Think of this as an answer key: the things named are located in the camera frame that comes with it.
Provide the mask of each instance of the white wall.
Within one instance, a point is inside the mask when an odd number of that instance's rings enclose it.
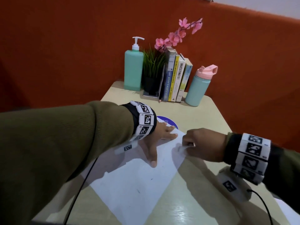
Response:
[[[214,0],[214,2],[300,19],[300,0]]]

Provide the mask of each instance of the purple circular sticker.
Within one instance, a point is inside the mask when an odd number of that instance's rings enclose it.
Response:
[[[164,117],[164,116],[157,116],[158,118],[160,118],[161,120],[163,120],[164,122],[168,123],[169,125],[174,125],[175,128],[178,129],[177,125],[175,124],[174,121],[172,121],[171,119]]]

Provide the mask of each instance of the book spine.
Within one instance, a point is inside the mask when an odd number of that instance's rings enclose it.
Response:
[[[181,99],[182,99],[182,96],[185,92],[185,88],[186,88],[186,85],[187,85],[187,82],[188,82],[188,79],[190,77],[190,73],[192,71],[192,65],[185,65],[185,72],[184,72],[184,75],[182,77],[182,81],[181,81],[181,84],[180,84],[180,87],[179,87],[179,92],[178,92],[178,95],[177,95],[177,99],[176,99],[176,102],[181,102]]]
[[[178,61],[179,61],[179,55],[176,55],[175,64],[174,64],[174,70],[173,70],[173,76],[172,76],[172,81],[171,81],[171,85],[170,85],[170,92],[169,92],[168,101],[171,101],[171,98],[172,98],[172,93],[173,93],[173,88],[174,88],[174,83],[175,83],[175,77],[176,77],[176,72],[177,72]]]
[[[175,83],[174,83],[173,93],[172,93],[172,98],[171,98],[172,102],[176,102],[176,98],[177,98],[177,94],[179,91],[179,86],[180,86],[180,82],[182,79],[184,69],[185,69],[185,60],[181,59],[178,61],[177,73],[175,76]]]
[[[163,94],[163,100],[168,101],[169,93],[170,93],[170,85],[171,85],[171,79],[173,75],[173,68],[174,68],[174,62],[176,58],[176,53],[169,53],[169,61],[167,63],[167,66],[165,66],[165,79],[164,79],[164,94]]]

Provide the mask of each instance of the yellow book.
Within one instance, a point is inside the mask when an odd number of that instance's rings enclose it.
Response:
[[[168,101],[171,101],[171,98],[172,98],[174,83],[175,83],[175,79],[176,79],[176,72],[177,72],[179,57],[180,57],[180,55],[176,54],[175,64],[174,64],[174,69],[173,69],[173,76],[172,76],[172,81],[171,81],[170,93],[169,93]]]

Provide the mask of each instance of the marker wristband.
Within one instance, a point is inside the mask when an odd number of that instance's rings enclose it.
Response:
[[[265,171],[268,166],[268,159],[271,152],[271,141],[258,136],[244,133],[242,136],[232,136],[227,147],[225,149],[228,152],[234,146],[238,150],[232,152],[230,171],[235,173],[241,178],[258,185],[260,184],[265,175]]]
[[[157,123],[157,117],[154,110],[142,102],[130,101],[123,104],[133,116],[133,136],[130,141],[141,140],[154,132]]]

